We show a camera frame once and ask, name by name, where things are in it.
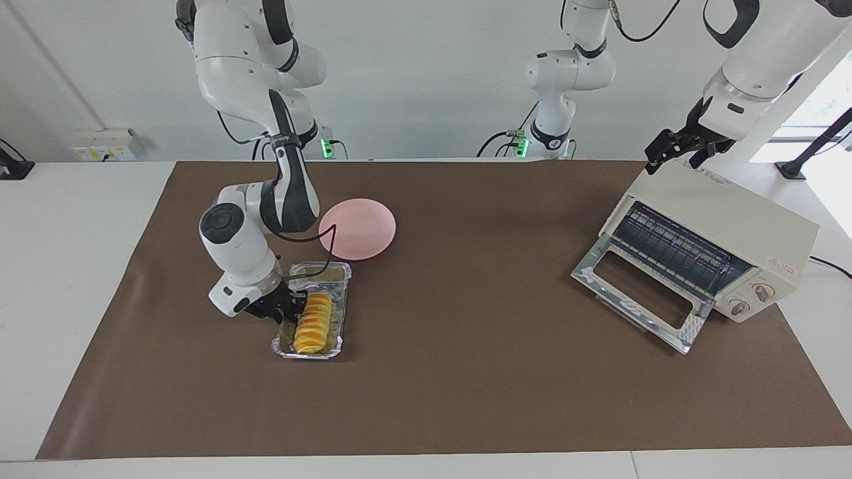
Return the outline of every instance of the white robotic arm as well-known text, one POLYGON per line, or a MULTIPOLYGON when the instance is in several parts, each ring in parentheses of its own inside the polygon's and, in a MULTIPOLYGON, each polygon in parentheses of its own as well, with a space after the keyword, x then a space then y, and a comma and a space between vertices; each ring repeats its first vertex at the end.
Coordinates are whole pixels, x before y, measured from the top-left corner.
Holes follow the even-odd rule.
POLYGON ((570 0, 563 12, 570 50, 548 51, 527 63, 527 83, 538 93, 536 118, 525 132, 530 156, 560 158, 577 106, 566 98, 571 91, 607 87, 615 77, 615 59, 607 51, 607 0, 570 0))
POLYGON ((210 300, 228 316, 245 310, 278 322, 296 301, 265 234, 302 233, 320 202, 302 149, 317 135, 304 95, 325 80, 315 49, 293 36, 285 0, 179 0, 177 25, 191 43, 199 87, 217 110, 261 125, 279 174, 262 183, 227 187, 201 219, 199 232, 224 272, 210 300))
POLYGON ((728 59, 678 131, 663 130, 646 148, 648 172, 695 152, 698 168, 727 152, 754 128, 849 27, 852 0, 733 0, 737 18, 726 32, 705 26, 728 59))

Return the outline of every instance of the foil container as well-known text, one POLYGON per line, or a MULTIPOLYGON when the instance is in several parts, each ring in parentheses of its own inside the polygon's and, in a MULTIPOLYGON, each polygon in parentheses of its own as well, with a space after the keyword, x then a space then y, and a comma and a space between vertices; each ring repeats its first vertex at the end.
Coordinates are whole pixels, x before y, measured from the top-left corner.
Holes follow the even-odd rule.
MULTIPOLYGON (((290 268, 290 276, 312 274, 320 271, 325 262, 298 263, 290 268)), ((346 296, 352 269, 346 263, 331 263, 321 275, 313 278, 292 280, 290 289, 293 291, 323 292, 331 296, 331 328, 325 346, 313 355, 301 355, 293 349, 296 336, 296 325, 284 321, 278 336, 272 341, 272 351, 282 358, 298 360, 329 360, 343 350, 343 319, 346 317, 346 296)))

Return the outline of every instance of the white wall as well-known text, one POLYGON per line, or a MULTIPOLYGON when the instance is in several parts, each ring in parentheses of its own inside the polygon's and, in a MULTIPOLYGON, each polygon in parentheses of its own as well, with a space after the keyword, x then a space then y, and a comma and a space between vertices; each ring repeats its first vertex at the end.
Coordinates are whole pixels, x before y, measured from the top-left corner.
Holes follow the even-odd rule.
MULTIPOLYGON (((559 32, 558 0, 293 3, 297 36, 320 49, 329 64, 327 82, 306 92, 314 112, 359 158, 474 155, 492 133, 515 128, 535 102, 523 78, 527 59, 571 47, 559 32)), ((640 158, 657 132, 682 126, 726 55, 704 31, 703 5, 685 1, 659 35, 641 45, 627 43, 613 29, 615 82, 574 96, 578 156, 640 158)), ((671 2, 619 6, 625 28, 639 35, 659 23, 671 2)), ((198 92, 191 50, 174 27, 174 12, 174 0, 0 0, 3 95, 14 91, 42 119, 54 145, 69 129, 91 129, 99 118, 109 128, 132 129, 144 141, 147 159, 245 158, 250 148, 230 143, 198 92), (7 28, 15 20, 3 11, 5 3, 20 13, 23 27, 7 28), (56 75, 44 71, 49 62, 34 60, 39 53, 26 40, 26 28, 72 89, 57 88, 56 75)), ((842 57, 835 56, 823 62, 822 76, 842 57)), ((807 96, 820 78, 802 81, 798 96, 807 96)), ((3 131, 14 130, 6 108, 0 116, 3 131)), ((767 122, 780 125, 784 118, 767 122)), ((232 124, 238 136, 258 132, 250 124, 232 124)), ((23 138, 22 147, 35 148, 43 135, 16 131, 15 137, 23 138)), ((64 158, 58 151, 51 157, 64 158)))

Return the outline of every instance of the round pink disc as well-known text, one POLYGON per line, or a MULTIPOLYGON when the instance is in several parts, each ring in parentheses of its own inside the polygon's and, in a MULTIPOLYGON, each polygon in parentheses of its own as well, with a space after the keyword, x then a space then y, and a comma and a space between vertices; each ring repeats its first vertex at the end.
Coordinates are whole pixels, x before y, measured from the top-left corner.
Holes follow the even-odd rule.
MULTIPOLYGON (((350 199, 335 205, 319 222, 319 230, 337 225, 334 256, 361 261, 376 256, 390 246, 396 235, 396 219, 387 206, 372 199, 350 199)), ((331 247, 331 235, 320 240, 325 250, 331 247)))

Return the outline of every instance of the white table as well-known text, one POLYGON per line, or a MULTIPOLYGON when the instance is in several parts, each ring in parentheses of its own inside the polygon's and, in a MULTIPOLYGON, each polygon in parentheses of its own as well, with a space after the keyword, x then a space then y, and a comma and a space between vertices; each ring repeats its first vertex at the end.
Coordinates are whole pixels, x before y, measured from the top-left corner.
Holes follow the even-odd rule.
MULTIPOLYGON (((852 476, 852 447, 27 462, 35 457, 173 167, 39 164, 25 182, 0 183, 0 460, 22 461, 0 464, 0 477, 852 476)), ((852 265, 852 240, 807 184, 786 182, 767 164, 711 168, 818 222, 815 255, 852 265)), ((852 284, 811 264, 802 288, 781 308, 852 424, 852 284)))

